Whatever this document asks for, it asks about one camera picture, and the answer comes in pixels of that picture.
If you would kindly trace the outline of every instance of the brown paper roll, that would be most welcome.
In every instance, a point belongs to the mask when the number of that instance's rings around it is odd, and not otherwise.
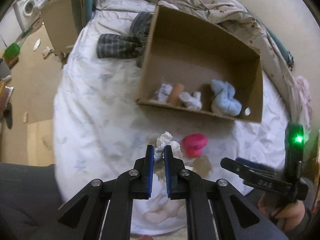
[[[174,106],[181,106],[179,95],[184,91],[184,85],[176,83],[173,85],[172,91],[168,97],[168,103]]]

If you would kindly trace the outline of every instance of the washing machine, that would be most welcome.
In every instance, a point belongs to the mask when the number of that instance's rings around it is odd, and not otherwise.
[[[39,18],[40,12],[34,10],[37,0],[18,0],[14,5],[14,11],[23,32]]]

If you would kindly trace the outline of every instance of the washing machine door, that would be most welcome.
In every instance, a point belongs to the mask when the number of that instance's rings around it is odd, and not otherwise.
[[[35,1],[34,0],[28,0],[23,7],[23,15],[25,17],[30,17],[33,13],[33,9],[35,7]]]

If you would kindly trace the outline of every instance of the gray pants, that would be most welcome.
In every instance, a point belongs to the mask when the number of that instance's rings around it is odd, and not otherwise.
[[[29,239],[61,205],[54,165],[0,163],[0,239]]]

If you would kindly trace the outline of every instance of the black shoe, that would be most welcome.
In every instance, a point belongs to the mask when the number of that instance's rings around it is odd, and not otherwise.
[[[3,112],[3,117],[5,118],[5,121],[7,122],[7,127],[9,129],[12,128],[12,105],[11,103],[7,104],[7,108]]]

